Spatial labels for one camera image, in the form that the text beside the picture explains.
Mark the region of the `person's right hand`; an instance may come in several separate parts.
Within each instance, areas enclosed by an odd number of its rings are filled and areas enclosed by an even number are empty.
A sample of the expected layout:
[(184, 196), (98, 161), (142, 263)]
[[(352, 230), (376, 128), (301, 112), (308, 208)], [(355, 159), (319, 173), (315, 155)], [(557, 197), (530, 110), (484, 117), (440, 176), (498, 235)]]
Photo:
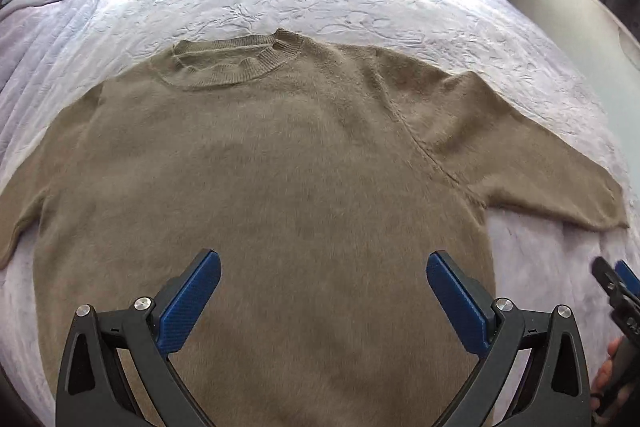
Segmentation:
[(608, 357), (598, 369), (596, 376), (593, 378), (591, 389), (590, 389), (590, 407), (591, 410), (595, 411), (598, 407), (600, 407), (600, 396), (603, 393), (603, 389), (608, 385), (611, 380), (613, 374), (613, 358), (616, 355), (618, 347), (620, 347), (620, 343), (623, 338), (617, 338), (612, 340), (608, 347), (606, 348), (606, 353)]

